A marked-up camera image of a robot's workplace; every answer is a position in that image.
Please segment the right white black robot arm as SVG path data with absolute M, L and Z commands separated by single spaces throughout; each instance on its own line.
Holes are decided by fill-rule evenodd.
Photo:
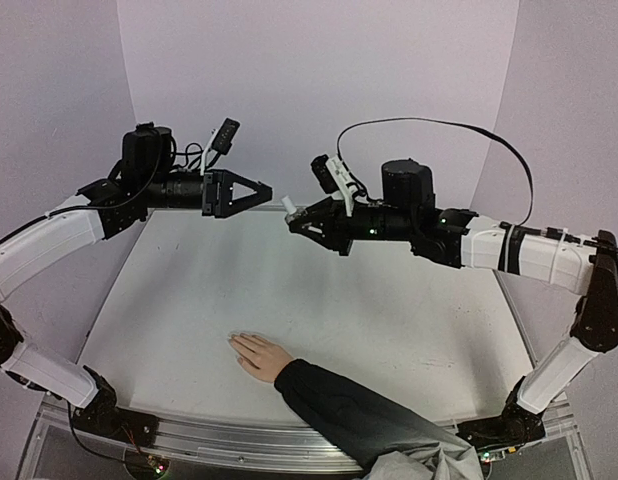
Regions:
M 356 240 L 406 241 L 414 256 L 439 265 L 531 278 L 578 296 L 569 332 L 517 382 L 502 412 L 458 426 L 459 436 L 479 451 L 541 439 L 549 404 L 593 359 L 618 346 L 615 236 L 605 230 L 594 237 L 571 235 L 496 221 L 468 209 L 439 209 L 431 169 L 412 159 L 384 163 L 383 197 L 366 203 L 339 158 L 317 157 L 312 171 L 326 198 L 300 208 L 284 197 L 285 221 L 291 232 L 330 251 L 346 256 Z

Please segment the clear nail polish bottle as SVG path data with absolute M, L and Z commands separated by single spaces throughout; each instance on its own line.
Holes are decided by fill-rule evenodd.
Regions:
M 303 231 L 307 224 L 310 223 L 306 208 L 299 208 L 294 213 L 288 213 L 285 216 L 285 222 L 292 233 Z

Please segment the black sleeved forearm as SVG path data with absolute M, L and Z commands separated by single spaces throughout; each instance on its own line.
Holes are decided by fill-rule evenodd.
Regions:
M 393 452 L 427 462 L 474 451 L 412 410 L 302 359 L 284 367 L 274 387 L 300 419 L 363 468 Z

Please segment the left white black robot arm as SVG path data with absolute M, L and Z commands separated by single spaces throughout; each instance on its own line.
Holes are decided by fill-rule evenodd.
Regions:
M 209 152 L 226 155 L 239 127 L 226 119 L 203 148 L 199 166 L 187 169 L 175 165 L 178 151 L 170 128 L 139 124 L 124 135 L 121 157 L 107 177 L 0 239 L 1 371 L 66 401 L 100 435 L 120 433 L 124 416 L 110 384 L 91 368 L 36 345 L 19 331 L 4 303 L 48 267 L 146 221 L 153 209 L 195 210 L 226 219 L 269 202 L 270 186 L 205 159 Z

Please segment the mannequin hand on table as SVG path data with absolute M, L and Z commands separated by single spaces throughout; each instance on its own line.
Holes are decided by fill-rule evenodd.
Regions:
M 273 384 L 294 360 L 283 347 L 258 335 L 232 334 L 229 344 L 241 368 L 251 377 L 268 384 Z

